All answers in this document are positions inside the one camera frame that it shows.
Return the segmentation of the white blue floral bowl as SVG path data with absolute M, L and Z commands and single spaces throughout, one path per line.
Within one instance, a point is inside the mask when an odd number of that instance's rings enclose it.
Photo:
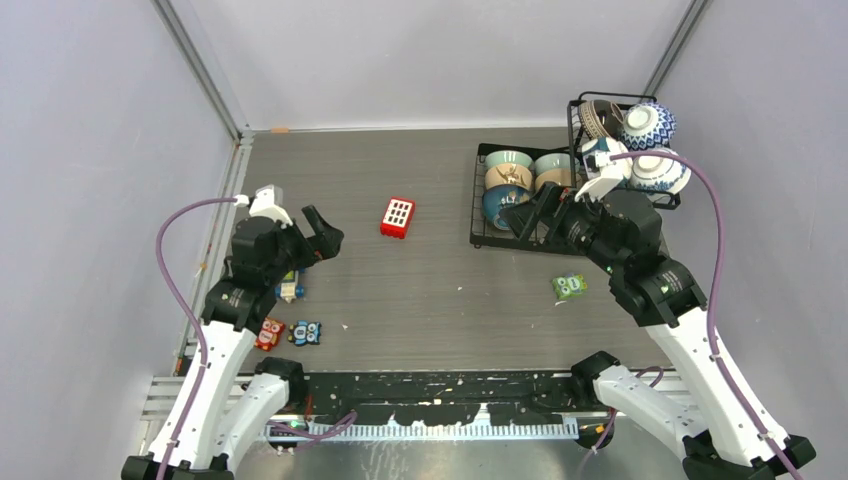
M 634 157 L 628 184 L 653 192 L 679 193 L 691 179 L 691 170 L 672 158 L 657 156 L 656 152 L 678 156 L 670 148 L 656 148 Z

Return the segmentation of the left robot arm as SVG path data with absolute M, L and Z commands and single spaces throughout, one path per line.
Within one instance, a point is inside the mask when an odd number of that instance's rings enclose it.
M 206 295 L 198 348 L 165 425 L 144 455 L 130 456 L 123 479 L 232 479 L 250 446 L 278 411 L 298 412 L 307 398 L 303 367 L 264 360 L 247 391 L 226 406 L 240 368 L 277 303 L 283 277 L 338 255 L 344 234 L 312 205 L 305 236 L 283 211 L 251 213 L 231 238 L 226 274 Z

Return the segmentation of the black wire dish rack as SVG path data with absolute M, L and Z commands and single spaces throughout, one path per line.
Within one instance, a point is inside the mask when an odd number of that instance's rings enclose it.
M 635 94 L 618 94 L 610 92 L 586 91 L 581 93 L 578 98 L 568 102 L 568 118 L 566 129 L 568 144 L 565 146 L 557 147 L 554 149 L 541 149 L 535 147 L 511 146 L 491 143 L 479 144 L 477 149 L 477 158 L 474 166 L 471 220 L 469 229 L 469 243 L 474 248 L 480 249 L 482 247 L 493 247 L 518 251 L 571 256 L 576 256 L 578 254 L 573 250 L 566 250 L 558 248 L 556 246 L 545 245 L 544 242 L 537 241 L 534 235 L 532 235 L 528 240 L 524 240 L 523 234 L 513 234 L 509 229 L 507 231 L 496 229 L 484 217 L 482 210 L 482 197 L 483 194 L 487 191 L 484 185 L 484 178 L 488 170 L 484 165 L 484 158 L 486 155 L 498 150 L 520 151 L 530 155 L 533 161 L 547 153 L 567 153 L 571 155 L 572 172 L 579 174 L 584 180 L 586 178 L 586 170 L 582 163 L 582 157 L 579 153 L 579 148 L 582 144 L 586 143 L 589 140 L 589 137 L 583 129 L 579 120 L 578 107 L 582 102 L 587 100 L 611 101 L 616 103 L 621 110 L 626 110 L 637 103 L 655 102 L 657 98 L 652 95 L 641 96 Z M 535 170 L 533 171 L 533 174 L 534 187 L 532 191 L 529 191 L 531 195 L 530 199 L 532 199 L 534 194 L 538 192 L 535 190 L 535 178 L 537 176 Z

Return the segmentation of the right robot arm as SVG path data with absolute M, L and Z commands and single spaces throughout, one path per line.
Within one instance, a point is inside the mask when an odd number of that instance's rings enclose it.
M 603 404 L 630 417 L 680 459 L 690 479 L 774 479 L 815 458 L 811 441 L 774 420 L 722 350 L 706 296 L 663 252 L 661 216 L 643 194 L 616 189 L 579 201 L 550 183 L 500 215 L 519 237 L 546 225 L 554 241 L 603 269 L 617 304 L 661 348 L 693 399 L 685 406 L 668 398 L 602 351 L 572 369 L 577 406 Z

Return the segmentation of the blue zigzag pattern bowl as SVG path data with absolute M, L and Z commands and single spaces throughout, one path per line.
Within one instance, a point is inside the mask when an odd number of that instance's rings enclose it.
M 639 103 L 627 110 L 619 140 L 633 150 L 668 147 L 677 131 L 677 120 L 670 109 L 658 102 Z

